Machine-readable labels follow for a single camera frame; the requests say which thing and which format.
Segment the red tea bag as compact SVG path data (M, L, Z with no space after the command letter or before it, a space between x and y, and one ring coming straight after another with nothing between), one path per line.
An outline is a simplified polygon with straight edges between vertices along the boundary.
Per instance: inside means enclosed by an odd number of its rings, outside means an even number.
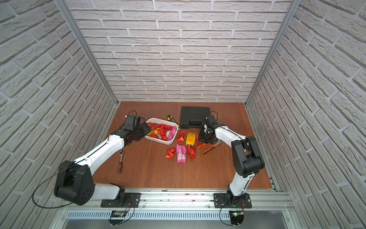
M174 157L174 154L176 152L176 149L175 148L168 148L168 152L166 154L166 158L173 158Z
M177 137L177 143L184 142L185 136L186 136L186 132L185 131L179 132L178 133L178 137Z
M188 156L194 160L195 158L195 153L196 153L196 147L192 146L192 145L188 145L187 146L187 149L188 149Z
M202 142L199 140L199 135L197 135L197 137L196 137L196 147L197 147L197 148L200 148L202 145L204 145L204 143L202 143Z

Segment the yellow tea bag packet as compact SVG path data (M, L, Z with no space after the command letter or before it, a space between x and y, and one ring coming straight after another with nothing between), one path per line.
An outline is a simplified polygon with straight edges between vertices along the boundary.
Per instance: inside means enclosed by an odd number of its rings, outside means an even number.
M187 135L185 144L186 145L189 145L189 146L194 146L195 145L195 142L196 142L196 134L189 133Z

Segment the pink tea bag packet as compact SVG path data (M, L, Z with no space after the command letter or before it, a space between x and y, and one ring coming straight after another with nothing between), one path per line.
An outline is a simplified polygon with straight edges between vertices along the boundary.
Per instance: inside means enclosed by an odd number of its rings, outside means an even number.
M186 146L177 145L176 152L177 152L177 162L185 163L186 162Z

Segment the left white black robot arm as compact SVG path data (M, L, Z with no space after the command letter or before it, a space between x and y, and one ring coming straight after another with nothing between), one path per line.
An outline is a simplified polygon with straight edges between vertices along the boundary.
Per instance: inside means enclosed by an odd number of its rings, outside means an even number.
M125 203L124 188L93 181L97 169L117 151L137 142L151 132L145 119L128 115L119 129L113 131L101 144L74 161L64 161L59 166L54 195L76 205L92 200Z

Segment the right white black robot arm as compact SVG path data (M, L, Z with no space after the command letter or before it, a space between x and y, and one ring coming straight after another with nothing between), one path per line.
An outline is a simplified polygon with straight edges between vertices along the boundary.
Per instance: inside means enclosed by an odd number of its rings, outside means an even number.
M199 141L214 147L218 143L225 143L231 147L235 175L227 188L226 203L234 205L245 199L252 179L265 168L256 138L240 135L224 124L218 124L215 117L210 115L205 118Z

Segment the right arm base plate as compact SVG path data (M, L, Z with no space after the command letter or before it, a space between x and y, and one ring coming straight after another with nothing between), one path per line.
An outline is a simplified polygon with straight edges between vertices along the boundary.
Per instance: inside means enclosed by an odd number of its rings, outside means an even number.
M251 209L252 203L248 193L241 196L231 196L228 193L214 193L213 194L214 206L217 209L220 208L236 208Z

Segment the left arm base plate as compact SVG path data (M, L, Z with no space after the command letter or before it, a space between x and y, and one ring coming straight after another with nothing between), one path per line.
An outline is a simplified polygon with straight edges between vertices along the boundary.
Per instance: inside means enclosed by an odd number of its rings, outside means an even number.
M122 193L118 194L114 200L102 200L101 208L126 208L131 205L131 208L138 208L141 198L141 193Z

